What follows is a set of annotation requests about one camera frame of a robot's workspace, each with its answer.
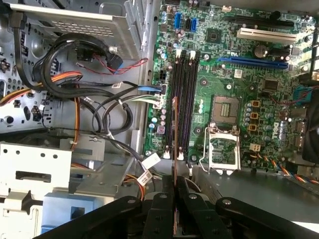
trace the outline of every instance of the chip on motherboard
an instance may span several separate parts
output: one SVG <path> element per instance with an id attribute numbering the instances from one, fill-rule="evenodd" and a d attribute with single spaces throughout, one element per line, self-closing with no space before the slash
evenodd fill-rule
<path id="1" fill-rule="evenodd" d="M 215 96 L 212 103 L 211 121 L 236 124 L 239 109 L 237 98 Z"/>

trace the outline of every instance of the black ram slot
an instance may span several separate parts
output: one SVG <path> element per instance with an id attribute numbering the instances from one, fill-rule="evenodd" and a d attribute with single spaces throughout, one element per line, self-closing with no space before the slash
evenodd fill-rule
<path id="1" fill-rule="evenodd" d="M 165 144 L 171 147 L 172 144 L 172 117 L 171 117 L 171 104 L 174 97 L 178 97 L 180 101 L 181 89 L 182 89 L 182 79 L 184 76 L 184 57 L 178 59 L 178 62 L 175 63 L 173 78 L 170 85 L 170 101 L 167 102 L 167 118 L 166 118 L 166 141 Z"/>
<path id="2" fill-rule="evenodd" d="M 261 27 L 271 27 L 280 29 L 290 29 L 295 27 L 292 21 L 280 21 L 280 20 L 270 20 L 266 18 L 258 17 L 248 17 L 248 16 L 225 16 L 224 21 L 229 21 L 234 24 L 246 24 L 247 26 L 261 26 Z"/>
<path id="3" fill-rule="evenodd" d="M 198 71 L 198 59 L 192 62 L 187 72 L 187 78 L 184 82 L 185 91 L 183 93 L 183 99 L 181 102 L 181 113 L 180 113 L 180 125 L 179 125 L 179 146 L 183 152 L 188 151 L 191 121 L 193 114 L 196 80 Z"/>

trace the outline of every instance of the blue plastic part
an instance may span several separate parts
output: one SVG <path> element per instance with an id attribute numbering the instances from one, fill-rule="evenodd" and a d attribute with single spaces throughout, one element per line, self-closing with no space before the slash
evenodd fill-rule
<path id="1" fill-rule="evenodd" d="M 293 93 L 293 101 L 297 101 L 296 105 L 300 106 L 303 103 L 309 103 L 313 93 L 312 87 L 298 86 Z"/>
<path id="2" fill-rule="evenodd" d="M 43 199 L 41 233 L 101 206 L 103 206 L 102 201 L 94 197 L 70 195 L 62 192 L 48 193 Z"/>
<path id="3" fill-rule="evenodd" d="M 161 89 L 157 89 L 157 88 L 152 88 L 149 86 L 144 86 L 144 87 L 139 87 L 138 88 L 139 91 L 152 91 L 152 92 L 161 92 Z"/>
<path id="4" fill-rule="evenodd" d="M 175 13 L 174 28 L 180 29 L 180 25 L 181 25 L 181 13 L 177 12 Z"/>
<path id="5" fill-rule="evenodd" d="M 191 31 L 191 32 L 196 32 L 196 29 L 197 29 L 197 19 L 196 19 L 196 18 L 193 18 L 193 19 L 190 21 L 190 31 Z"/>
<path id="6" fill-rule="evenodd" d="M 289 66 L 287 62 L 259 60 L 259 59 L 244 58 L 244 57 L 237 57 L 237 56 L 229 57 L 229 58 L 219 58 L 217 61 L 225 61 L 225 62 L 230 62 L 233 64 L 248 65 L 248 66 L 269 67 L 269 68 L 281 69 L 281 70 L 285 70 Z"/>

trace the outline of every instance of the pci express slot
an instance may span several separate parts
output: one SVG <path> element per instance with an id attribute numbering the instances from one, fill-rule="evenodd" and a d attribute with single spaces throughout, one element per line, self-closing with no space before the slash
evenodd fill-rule
<path id="1" fill-rule="evenodd" d="M 279 29 L 291 29 L 295 27 L 292 21 L 280 21 L 280 20 L 270 20 L 265 18 L 248 17 L 248 16 L 225 16 L 224 21 L 229 21 L 234 24 L 246 24 L 247 26 L 261 26 L 261 27 L 271 27 Z"/>
<path id="2" fill-rule="evenodd" d="M 195 99 L 198 64 L 198 58 L 195 60 L 190 60 L 187 63 L 187 77 L 184 81 L 183 97 L 182 101 L 180 102 L 178 142 L 179 146 L 182 148 L 182 151 L 185 153 L 188 151 L 191 134 L 191 121 Z"/>
<path id="3" fill-rule="evenodd" d="M 238 64 L 238 65 L 268 67 L 268 68 L 281 69 L 281 70 L 287 69 L 289 65 L 287 62 L 259 60 L 259 59 L 251 59 L 251 58 L 236 57 L 236 56 L 229 57 L 229 58 L 219 58 L 217 61 L 229 62 L 231 64 Z"/>
<path id="4" fill-rule="evenodd" d="M 181 99 L 181 90 L 182 90 L 182 81 L 184 79 L 184 68 L 185 68 L 185 56 L 180 55 L 179 58 L 176 59 L 174 70 L 173 70 L 173 78 L 170 85 L 170 98 L 167 105 L 168 116 L 166 118 L 166 140 L 165 145 L 171 147 L 172 145 L 172 116 L 171 116 L 171 104 L 174 97 L 178 97 L 178 100 Z"/>
<path id="5" fill-rule="evenodd" d="M 263 31 L 243 27 L 238 30 L 237 37 L 256 41 L 269 41 L 283 44 L 294 44 L 297 41 L 297 35 L 294 34 Z"/>

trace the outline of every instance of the blue connector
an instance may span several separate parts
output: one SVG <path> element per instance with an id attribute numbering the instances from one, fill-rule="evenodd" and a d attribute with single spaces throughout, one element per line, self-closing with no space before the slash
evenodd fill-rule
<path id="1" fill-rule="evenodd" d="M 300 106 L 303 103 L 309 103 L 313 93 L 312 87 L 298 86 L 293 93 L 293 101 L 297 101 L 296 105 Z"/>
<path id="2" fill-rule="evenodd" d="M 193 18 L 190 22 L 190 31 L 196 32 L 196 28 L 197 28 L 197 19 Z"/>
<path id="3" fill-rule="evenodd" d="M 229 62 L 232 64 L 247 65 L 247 66 L 268 67 L 268 68 L 281 69 L 281 70 L 285 70 L 289 66 L 287 62 L 259 60 L 259 59 L 244 58 L 244 57 L 237 57 L 237 56 L 230 57 L 230 58 L 219 58 L 217 61 L 224 61 L 224 62 Z"/>
<path id="4" fill-rule="evenodd" d="M 175 13 L 174 28 L 180 29 L 180 25 L 181 25 L 181 13 L 177 12 Z"/>

